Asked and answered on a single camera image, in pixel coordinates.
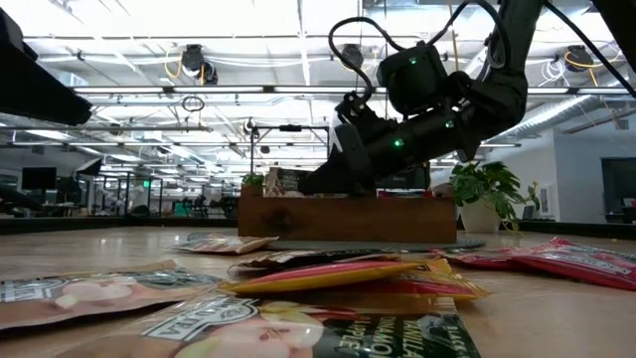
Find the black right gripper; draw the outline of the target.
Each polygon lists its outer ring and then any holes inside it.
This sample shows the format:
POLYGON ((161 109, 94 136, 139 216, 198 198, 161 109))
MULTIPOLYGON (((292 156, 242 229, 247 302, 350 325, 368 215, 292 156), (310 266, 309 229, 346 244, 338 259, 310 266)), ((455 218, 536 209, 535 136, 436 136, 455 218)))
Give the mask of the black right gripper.
POLYGON ((336 126, 340 147, 328 160, 298 181, 309 194, 362 193, 379 180, 436 156, 477 149, 472 130, 475 110, 434 109, 403 122, 382 119, 366 106, 340 107, 344 122, 336 126))

